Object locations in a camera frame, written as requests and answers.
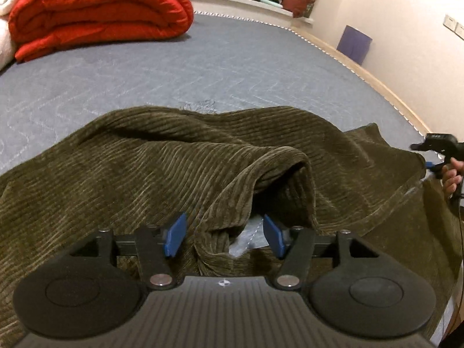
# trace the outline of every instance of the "wall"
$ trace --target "wall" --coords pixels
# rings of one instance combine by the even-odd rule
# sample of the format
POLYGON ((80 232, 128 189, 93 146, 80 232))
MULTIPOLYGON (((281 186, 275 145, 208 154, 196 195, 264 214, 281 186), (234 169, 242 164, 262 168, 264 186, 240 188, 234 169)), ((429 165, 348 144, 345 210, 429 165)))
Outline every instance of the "wall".
POLYGON ((346 25, 373 42, 363 67, 436 132, 464 140, 464 0, 318 0, 311 33, 336 47, 346 25))

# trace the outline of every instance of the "metal screw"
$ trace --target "metal screw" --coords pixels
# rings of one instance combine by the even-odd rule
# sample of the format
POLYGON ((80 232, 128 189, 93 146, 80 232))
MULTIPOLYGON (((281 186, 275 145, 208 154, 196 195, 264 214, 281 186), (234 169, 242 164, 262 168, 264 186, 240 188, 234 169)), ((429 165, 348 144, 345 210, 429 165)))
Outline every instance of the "metal screw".
POLYGON ((293 275, 282 275, 277 278, 277 284, 286 288, 297 286, 300 283, 300 279, 293 275))
POLYGON ((166 273, 158 273, 150 277, 150 282, 157 286, 166 286, 173 282, 173 278, 166 273))

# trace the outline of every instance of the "folded red quilt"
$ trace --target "folded red quilt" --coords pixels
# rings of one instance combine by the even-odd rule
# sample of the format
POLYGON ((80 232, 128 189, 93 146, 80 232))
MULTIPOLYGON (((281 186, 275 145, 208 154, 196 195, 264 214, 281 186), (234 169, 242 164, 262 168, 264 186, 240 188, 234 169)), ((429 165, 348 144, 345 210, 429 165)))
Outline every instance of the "folded red quilt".
POLYGON ((189 0, 19 0, 10 13, 16 60, 105 41, 162 40, 193 22, 189 0))

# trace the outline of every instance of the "wall outlet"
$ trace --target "wall outlet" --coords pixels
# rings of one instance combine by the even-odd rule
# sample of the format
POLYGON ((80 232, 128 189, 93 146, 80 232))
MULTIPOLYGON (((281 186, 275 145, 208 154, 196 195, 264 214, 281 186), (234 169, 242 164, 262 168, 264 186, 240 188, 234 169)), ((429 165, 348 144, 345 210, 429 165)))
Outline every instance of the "wall outlet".
POLYGON ((458 23, 458 25, 456 26, 456 29, 454 30, 454 32, 456 33, 456 35, 458 35, 459 37, 464 39, 464 26, 463 25, 458 23))
POLYGON ((443 24, 451 31, 454 31, 458 23, 454 18, 450 17, 449 15, 446 15, 443 24))

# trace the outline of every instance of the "gray ribbed panel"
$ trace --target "gray ribbed panel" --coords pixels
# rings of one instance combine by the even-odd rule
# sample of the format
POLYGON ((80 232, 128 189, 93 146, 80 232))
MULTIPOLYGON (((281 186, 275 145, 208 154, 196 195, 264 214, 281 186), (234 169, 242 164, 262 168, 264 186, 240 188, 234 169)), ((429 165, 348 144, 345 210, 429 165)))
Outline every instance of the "gray ribbed panel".
POLYGON ((360 340, 325 326, 293 292, 264 278, 187 277, 173 290, 152 292, 120 328, 78 342, 32 334, 16 348, 431 348, 419 335, 390 342, 360 340))

